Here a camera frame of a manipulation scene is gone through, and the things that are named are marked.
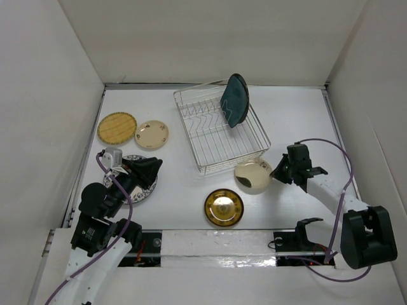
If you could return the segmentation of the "blue white floral plate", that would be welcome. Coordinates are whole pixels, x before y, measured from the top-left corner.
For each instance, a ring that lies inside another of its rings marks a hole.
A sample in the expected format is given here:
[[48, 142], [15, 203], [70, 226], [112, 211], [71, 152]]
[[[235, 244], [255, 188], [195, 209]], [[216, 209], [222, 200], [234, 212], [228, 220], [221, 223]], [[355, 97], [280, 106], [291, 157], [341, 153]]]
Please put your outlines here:
[[[146, 157], [137, 155], [137, 154], [130, 154], [130, 155], [124, 156], [123, 159], [129, 160], [129, 161], [139, 161], [142, 159], [146, 159]], [[114, 177], [117, 178], [117, 176], [119, 176], [120, 173], [125, 173], [125, 170], [124, 169], [110, 170], [107, 174], [104, 175], [102, 184], [105, 187], [111, 187], [113, 185], [113, 181], [111, 180], [110, 176], [114, 175]], [[146, 189], [143, 189], [140, 186], [136, 186], [134, 188], [134, 190], [130, 193], [130, 196], [132, 198], [132, 203], [134, 205], [139, 204], [140, 202], [145, 200], [147, 197], [149, 197], [151, 195], [151, 193], [155, 190], [157, 183], [158, 183], [158, 177], [156, 177], [155, 181]]]

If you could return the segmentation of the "glossy cream plate black motif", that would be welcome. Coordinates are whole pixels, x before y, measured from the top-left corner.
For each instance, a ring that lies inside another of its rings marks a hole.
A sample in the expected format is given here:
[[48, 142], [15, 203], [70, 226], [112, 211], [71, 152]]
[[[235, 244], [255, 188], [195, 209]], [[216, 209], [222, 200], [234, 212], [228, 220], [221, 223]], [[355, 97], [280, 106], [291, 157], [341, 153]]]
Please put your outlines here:
[[273, 169], [262, 158], [249, 159], [235, 166], [234, 176], [243, 186], [260, 191], [267, 188], [272, 181]]

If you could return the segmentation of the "gold brown patterned plate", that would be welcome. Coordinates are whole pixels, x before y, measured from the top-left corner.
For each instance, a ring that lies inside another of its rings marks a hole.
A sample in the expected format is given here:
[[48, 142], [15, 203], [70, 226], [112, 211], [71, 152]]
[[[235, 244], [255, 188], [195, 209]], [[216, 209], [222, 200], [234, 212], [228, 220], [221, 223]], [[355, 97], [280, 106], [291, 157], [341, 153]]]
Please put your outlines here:
[[232, 227], [241, 220], [244, 214], [244, 202], [231, 189], [216, 189], [206, 197], [203, 209], [211, 224], [219, 227]]

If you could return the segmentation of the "dark teal square plate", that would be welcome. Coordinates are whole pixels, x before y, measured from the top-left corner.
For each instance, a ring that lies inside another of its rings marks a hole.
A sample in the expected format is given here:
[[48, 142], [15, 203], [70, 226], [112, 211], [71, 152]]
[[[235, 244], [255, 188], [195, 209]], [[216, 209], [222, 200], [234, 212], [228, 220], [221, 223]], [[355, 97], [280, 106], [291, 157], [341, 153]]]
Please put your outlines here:
[[249, 89], [238, 73], [230, 76], [220, 100], [221, 110], [230, 128], [241, 124], [249, 110]]

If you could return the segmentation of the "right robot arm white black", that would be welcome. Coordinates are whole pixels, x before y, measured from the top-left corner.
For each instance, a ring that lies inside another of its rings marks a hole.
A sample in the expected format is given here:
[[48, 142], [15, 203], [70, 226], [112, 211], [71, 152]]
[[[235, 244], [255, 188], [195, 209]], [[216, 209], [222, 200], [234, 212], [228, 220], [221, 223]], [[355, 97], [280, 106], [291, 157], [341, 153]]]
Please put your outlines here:
[[328, 179], [328, 172], [313, 166], [307, 145], [296, 142], [270, 174], [284, 184], [295, 184], [320, 201], [335, 216], [326, 258], [335, 255], [335, 238], [340, 233], [339, 253], [352, 269], [391, 262], [398, 252], [389, 212], [383, 206], [371, 206], [347, 194], [350, 175], [343, 187]]

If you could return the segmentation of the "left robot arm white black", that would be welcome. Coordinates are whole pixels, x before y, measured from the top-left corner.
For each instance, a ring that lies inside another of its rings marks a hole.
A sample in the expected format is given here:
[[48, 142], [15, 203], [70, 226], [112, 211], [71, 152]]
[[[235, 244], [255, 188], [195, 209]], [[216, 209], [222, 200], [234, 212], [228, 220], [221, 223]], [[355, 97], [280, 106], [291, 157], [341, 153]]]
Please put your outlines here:
[[132, 221], [131, 193], [152, 186], [163, 161], [118, 158], [105, 165], [107, 156], [103, 150], [95, 159], [112, 184], [94, 182], [82, 190], [65, 278], [46, 304], [96, 304], [122, 259], [143, 248], [142, 227]]

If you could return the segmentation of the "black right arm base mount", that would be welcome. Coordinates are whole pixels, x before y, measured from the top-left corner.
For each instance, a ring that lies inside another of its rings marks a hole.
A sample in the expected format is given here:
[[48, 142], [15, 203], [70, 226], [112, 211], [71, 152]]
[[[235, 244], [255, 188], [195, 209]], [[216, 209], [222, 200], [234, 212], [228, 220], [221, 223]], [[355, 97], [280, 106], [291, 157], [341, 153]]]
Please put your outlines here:
[[318, 217], [303, 219], [292, 230], [273, 232], [273, 240], [268, 243], [268, 248], [275, 251], [277, 267], [335, 266], [333, 258], [324, 262], [327, 247], [310, 241], [307, 236], [306, 225], [322, 221]]

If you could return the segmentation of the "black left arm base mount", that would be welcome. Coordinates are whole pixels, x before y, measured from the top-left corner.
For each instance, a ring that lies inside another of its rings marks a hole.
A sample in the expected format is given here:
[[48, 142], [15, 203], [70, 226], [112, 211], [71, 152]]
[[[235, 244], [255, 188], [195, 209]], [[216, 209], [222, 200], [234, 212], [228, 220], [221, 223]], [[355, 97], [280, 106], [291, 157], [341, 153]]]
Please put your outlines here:
[[142, 241], [138, 248], [131, 251], [121, 260], [122, 268], [155, 268], [161, 266], [162, 231], [143, 231]]

